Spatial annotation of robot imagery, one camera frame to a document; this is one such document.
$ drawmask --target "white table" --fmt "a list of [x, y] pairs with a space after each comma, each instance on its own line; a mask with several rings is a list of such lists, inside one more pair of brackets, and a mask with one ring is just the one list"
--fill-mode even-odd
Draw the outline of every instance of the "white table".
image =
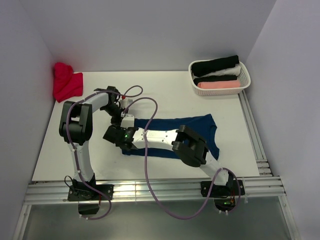
[[[96, 88], [115, 86], [124, 93], [133, 85], [141, 85], [142, 96], [150, 96], [158, 102], [155, 118], [184, 118], [212, 114], [217, 125], [215, 142], [220, 148], [219, 161], [238, 177], [258, 177], [259, 171], [245, 123], [238, 95], [198, 96], [194, 93], [187, 71], [152, 72], [84, 72], [83, 96]], [[136, 94], [139, 89], [130, 91]], [[78, 101], [83, 97], [72, 97]], [[44, 137], [33, 181], [61, 181], [66, 175], [73, 177], [71, 152], [58, 129], [63, 102], [56, 102]], [[154, 111], [154, 103], [141, 100], [129, 110], [136, 118], [148, 119]], [[97, 180], [142, 180], [144, 157], [122, 155], [120, 148], [102, 137], [110, 125], [105, 111], [93, 115], [93, 134], [89, 151], [91, 165]], [[189, 167], [179, 159], [148, 157], [151, 179], [206, 178], [199, 168]]]

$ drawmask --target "white towel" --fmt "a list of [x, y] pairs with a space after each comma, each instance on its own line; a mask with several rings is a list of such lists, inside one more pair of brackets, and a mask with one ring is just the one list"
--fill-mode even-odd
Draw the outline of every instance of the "white towel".
[[215, 71], [215, 72], [210, 72], [204, 76], [202, 76], [201, 78], [203, 77], [209, 77], [209, 76], [223, 76], [223, 75], [236, 75], [236, 76], [239, 76], [240, 75], [240, 71], [241, 71], [241, 67], [239, 64], [235, 65], [235, 67], [232, 67], [232, 68], [227, 68], [227, 69], [223, 69], [223, 70], [220, 70], [220, 71]]

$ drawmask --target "towel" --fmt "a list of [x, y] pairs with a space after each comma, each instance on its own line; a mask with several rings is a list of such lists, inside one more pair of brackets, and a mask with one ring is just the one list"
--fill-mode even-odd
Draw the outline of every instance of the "towel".
[[239, 80], [200, 82], [198, 83], [198, 87], [201, 89], [232, 89], [240, 88], [241, 82]]
[[53, 97], [58, 103], [74, 96], [82, 96], [84, 90], [83, 74], [76, 73], [70, 65], [57, 62], [54, 65]]
[[239, 76], [240, 72], [241, 72], [241, 66], [239, 64], [237, 64], [235, 67], [232, 67], [232, 68], [227, 68], [227, 69], [223, 69], [220, 71], [210, 72], [210, 73], [202, 76], [202, 78], [210, 77], [210, 76], [223, 76], [223, 75]]
[[[135, 119], [134, 126], [138, 128], [145, 128], [149, 119]], [[212, 118], [211, 114], [204, 116], [194, 116], [185, 118], [174, 118], [174, 119], [153, 119], [148, 127], [150, 130], [167, 131], [173, 129], [179, 129], [180, 125], [186, 125], [193, 129], [195, 132], [200, 134], [206, 139], [206, 144], [212, 154], [217, 160], [219, 157], [219, 148], [215, 142], [215, 134], [217, 130], [216, 123]], [[145, 149], [136, 149], [131, 151], [122, 150], [125, 155], [137, 155], [144, 156]], [[148, 156], [160, 157], [169, 159], [179, 159], [174, 151], [159, 148], [148, 148]]]
[[193, 82], [197, 86], [199, 83], [202, 83], [202, 82], [218, 82], [218, 81], [232, 81], [232, 80], [237, 80], [237, 76], [236, 75], [204, 76], [204, 77], [195, 78]]
[[202, 77], [209, 73], [234, 68], [237, 64], [239, 64], [239, 57], [238, 55], [234, 55], [210, 61], [195, 62], [191, 66], [191, 71], [194, 76]]

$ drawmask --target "basket rim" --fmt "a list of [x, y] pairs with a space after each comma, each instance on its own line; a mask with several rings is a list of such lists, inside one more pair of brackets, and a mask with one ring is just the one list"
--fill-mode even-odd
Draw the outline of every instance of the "basket rim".
[[247, 79], [248, 79], [248, 83], [245, 86], [232, 87], [232, 88], [217, 88], [217, 89], [203, 89], [203, 88], [200, 88], [200, 87], [196, 86], [195, 83], [194, 83], [194, 80], [192, 79], [192, 73], [191, 73], [192, 64], [199, 63], [199, 62], [207, 62], [207, 61], [211, 61], [211, 60], [214, 60], [214, 59], [196, 60], [196, 61], [193, 61], [193, 62], [191, 62], [189, 64], [189, 68], [188, 68], [189, 76], [190, 76], [191, 84], [195, 89], [200, 90], [200, 91], [208, 92], [208, 91], [243, 90], [243, 89], [246, 89], [247, 87], [250, 86], [250, 84], [251, 84], [250, 74], [249, 74], [246, 66], [241, 61], [239, 61], [239, 65], [242, 68], [242, 70], [244, 71], [244, 74], [247, 76]]

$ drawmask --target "white plastic basket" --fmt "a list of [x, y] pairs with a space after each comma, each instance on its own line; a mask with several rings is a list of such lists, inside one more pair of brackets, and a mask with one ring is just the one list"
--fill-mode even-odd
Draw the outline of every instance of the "white plastic basket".
[[241, 83], [241, 87], [234, 87], [234, 88], [219, 88], [219, 89], [202, 89], [200, 87], [197, 87], [194, 83], [194, 75], [192, 74], [191, 71], [191, 66], [194, 63], [199, 63], [199, 62], [205, 62], [205, 61], [210, 61], [210, 60], [199, 60], [199, 61], [193, 61], [189, 65], [189, 75], [190, 75], [190, 80], [191, 84], [193, 87], [193, 90], [195, 94], [200, 95], [200, 96], [217, 96], [217, 95], [231, 95], [231, 94], [238, 94], [240, 93], [243, 89], [247, 88], [251, 84], [251, 79], [249, 72], [246, 68], [246, 66], [242, 63], [239, 62], [239, 65], [241, 67], [240, 75], [238, 76], [238, 80]]

